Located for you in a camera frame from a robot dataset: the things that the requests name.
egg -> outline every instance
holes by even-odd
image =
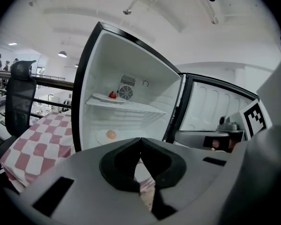
[[[106,135],[109,139],[116,139],[117,137],[117,133],[113,130],[108,130]]]

refrigerator fan vent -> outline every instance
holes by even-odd
[[[118,93],[119,93],[121,98],[128,100],[132,97],[133,90],[129,86],[122,86]]]
[[[129,77],[127,75],[123,75],[122,79],[121,79],[121,83],[127,84],[129,86],[133,86],[134,87],[134,85],[135,85],[135,78]]]

strawberry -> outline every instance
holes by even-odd
[[[109,94],[109,97],[110,98],[113,98],[113,99],[116,99],[117,98],[117,95],[114,91],[112,91],[110,94]]]

refrigerator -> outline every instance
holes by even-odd
[[[134,137],[173,143],[176,131],[215,130],[221,116],[255,99],[257,95],[233,84],[181,73],[136,37],[99,22],[74,81],[75,150]]]

black rectangular slot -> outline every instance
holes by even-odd
[[[67,193],[74,180],[59,178],[34,204],[33,207],[44,215],[50,217],[61,199]]]
[[[219,160],[219,159],[212,158],[212,157],[206,157],[206,158],[203,159],[203,161],[208,162],[208,163],[212,163],[212,164],[215,164],[215,165],[219,165],[219,166],[225,166],[225,164],[226,164],[226,161]]]

